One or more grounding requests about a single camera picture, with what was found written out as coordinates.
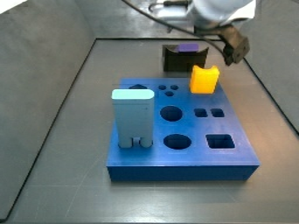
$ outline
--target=yellow block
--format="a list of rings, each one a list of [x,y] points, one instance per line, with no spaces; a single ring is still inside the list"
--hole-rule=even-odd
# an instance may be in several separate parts
[[[193,94],[212,94],[220,76],[220,70],[216,66],[202,69],[192,67],[190,72],[190,92]]]

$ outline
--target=blue shape sorter box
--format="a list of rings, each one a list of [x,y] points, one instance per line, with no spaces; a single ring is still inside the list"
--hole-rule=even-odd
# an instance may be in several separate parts
[[[117,146],[113,124],[106,169],[112,181],[245,180],[258,160],[229,101],[217,84],[213,94],[192,94],[189,79],[121,79],[120,89],[153,90],[153,145]]]

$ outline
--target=gray enclosure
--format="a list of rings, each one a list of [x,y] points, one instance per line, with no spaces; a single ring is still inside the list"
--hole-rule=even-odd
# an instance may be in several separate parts
[[[72,0],[30,0],[0,15],[0,220],[93,41]]]
[[[146,1],[132,2],[145,10]],[[118,0],[28,0],[1,14],[0,220],[42,149],[9,223],[297,222],[299,140],[266,96],[268,91],[297,132],[297,11],[297,1],[262,0],[256,18],[241,27],[250,44],[246,61],[265,90],[245,63],[224,67],[213,50],[208,58],[206,66],[216,61],[225,71],[221,85],[261,158],[261,168],[246,183],[110,184],[108,180],[110,90],[121,77],[160,77],[161,52],[160,43],[98,40],[84,64],[94,39],[193,41],[193,37],[177,31],[166,34]],[[122,53],[120,58],[110,49]],[[220,216],[213,219],[209,211]]]

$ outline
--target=circular hole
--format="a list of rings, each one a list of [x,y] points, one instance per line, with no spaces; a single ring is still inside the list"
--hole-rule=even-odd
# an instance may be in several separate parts
[[[165,90],[165,85],[160,85],[160,86],[158,86],[158,89],[160,89],[160,90]]]
[[[174,106],[166,106],[161,109],[160,115],[168,122],[177,122],[182,118],[182,111]]]
[[[192,144],[192,140],[180,134],[169,135],[162,140],[164,145],[173,150],[182,150]]]
[[[170,89],[172,89],[172,90],[177,90],[178,87],[177,87],[176,85],[170,85]]]
[[[172,91],[166,91],[164,94],[165,94],[166,96],[173,96],[173,92],[172,92]]]

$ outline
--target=square hole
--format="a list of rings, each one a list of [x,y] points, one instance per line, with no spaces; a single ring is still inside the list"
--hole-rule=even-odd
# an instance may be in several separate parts
[[[208,114],[206,114],[206,110],[204,108],[196,108],[193,110],[193,114],[197,116],[197,117],[206,117]]]
[[[209,110],[213,117],[224,117],[222,110],[220,108],[212,108]]]
[[[233,149],[230,135],[206,135],[208,145],[212,149]]]

